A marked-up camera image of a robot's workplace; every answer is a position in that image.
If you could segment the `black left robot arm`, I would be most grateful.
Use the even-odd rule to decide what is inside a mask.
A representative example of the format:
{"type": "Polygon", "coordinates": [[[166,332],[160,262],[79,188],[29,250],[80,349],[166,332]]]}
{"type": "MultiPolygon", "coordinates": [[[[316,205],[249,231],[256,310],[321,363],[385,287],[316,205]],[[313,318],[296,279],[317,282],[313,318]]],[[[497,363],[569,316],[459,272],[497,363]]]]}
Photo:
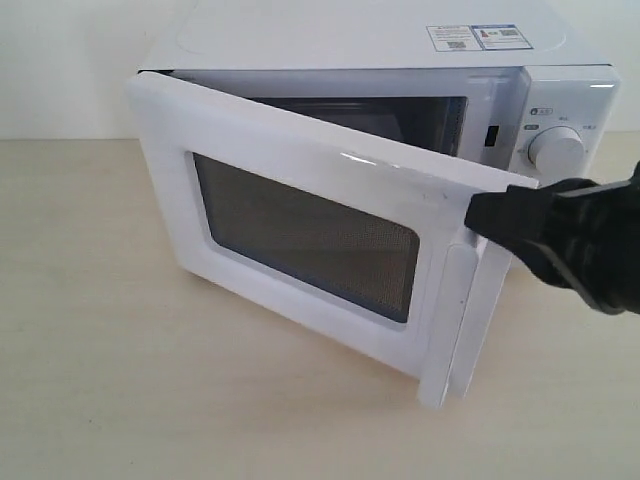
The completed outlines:
{"type": "Polygon", "coordinates": [[[639,311],[639,174],[472,196],[464,224],[607,315],[639,311]]]}

